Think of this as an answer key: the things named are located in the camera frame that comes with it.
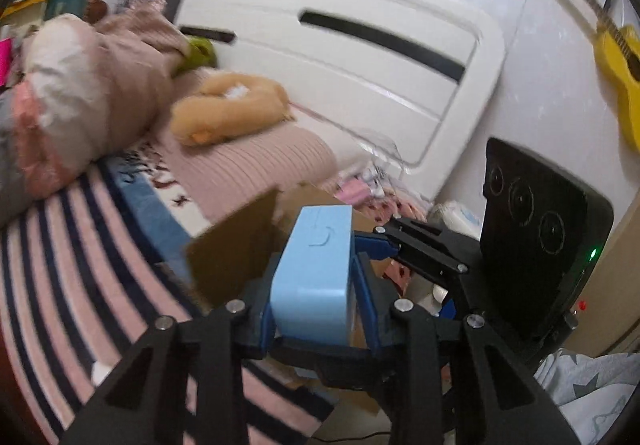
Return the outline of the light blue rectangular box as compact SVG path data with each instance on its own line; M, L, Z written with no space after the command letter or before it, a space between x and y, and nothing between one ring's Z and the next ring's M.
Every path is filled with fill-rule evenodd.
M301 209L270 289L280 335L347 345L354 318L350 263L354 256L352 208L309 205Z

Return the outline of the pink polka dot sheet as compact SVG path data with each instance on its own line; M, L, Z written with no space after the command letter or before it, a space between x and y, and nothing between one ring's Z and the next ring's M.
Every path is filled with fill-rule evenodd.
M357 212L384 225L392 218L407 217L425 222L428 210L403 192L383 187L378 182L366 182L352 177L338 184L333 193L335 199L351 205Z

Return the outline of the grey star patterned cloth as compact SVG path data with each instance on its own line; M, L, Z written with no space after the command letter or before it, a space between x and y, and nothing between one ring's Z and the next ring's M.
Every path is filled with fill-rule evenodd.
M579 442L597 444L639 385L639 354L592 358L559 349L541 361L534 378L558 406Z

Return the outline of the striped pink navy blanket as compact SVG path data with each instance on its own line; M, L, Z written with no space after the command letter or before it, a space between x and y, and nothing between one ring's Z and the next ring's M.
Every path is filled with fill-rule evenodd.
M3 227L2 371L47 443L157 317L204 312L184 247L213 224L138 142Z

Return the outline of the pink ribbed pillow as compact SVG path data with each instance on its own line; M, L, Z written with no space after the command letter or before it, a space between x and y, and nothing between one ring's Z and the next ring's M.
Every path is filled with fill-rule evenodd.
M268 189L322 184L369 159L352 136L297 108L268 130L195 147L171 133L170 117L165 111L158 118L150 143L210 223Z

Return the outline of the white bed headboard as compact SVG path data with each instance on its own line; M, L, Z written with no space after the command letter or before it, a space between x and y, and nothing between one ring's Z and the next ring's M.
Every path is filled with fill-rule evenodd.
M181 0L176 25L224 69L281 83L309 116L435 198L506 56L498 25L459 0Z

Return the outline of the yellow guitar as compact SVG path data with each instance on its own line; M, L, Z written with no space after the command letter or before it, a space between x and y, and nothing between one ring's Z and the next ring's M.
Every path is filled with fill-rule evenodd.
M584 0L597 18L594 59L617 93L620 131L627 145L639 151L639 33L617 27L597 0Z

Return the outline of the orange plush toy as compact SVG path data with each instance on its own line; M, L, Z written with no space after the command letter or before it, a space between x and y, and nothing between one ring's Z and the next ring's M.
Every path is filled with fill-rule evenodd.
M171 108L169 130L183 146L207 146L293 121L288 93L276 81L236 72L209 75Z

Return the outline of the green plush toy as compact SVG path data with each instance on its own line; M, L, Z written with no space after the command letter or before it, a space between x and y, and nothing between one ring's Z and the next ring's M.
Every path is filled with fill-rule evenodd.
M180 62L174 75L192 71L201 67L216 68L218 66L215 47L209 38L188 35L189 53Z

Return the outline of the rolled pink grey quilt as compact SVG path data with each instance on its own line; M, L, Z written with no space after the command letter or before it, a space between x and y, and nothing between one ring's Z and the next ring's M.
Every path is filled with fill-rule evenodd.
M1 96L1 220L133 144L174 99L188 39L138 8L96 24L71 14L30 39L23 78Z

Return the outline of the yellow wooden shelf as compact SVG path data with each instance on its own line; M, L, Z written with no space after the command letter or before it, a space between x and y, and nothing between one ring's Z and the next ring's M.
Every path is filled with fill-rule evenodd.
M38 18L42 18L46 12L49 0L16 0L6 6L1 15L1 20L7 20L15 14L20 14L25 10L33 9Z

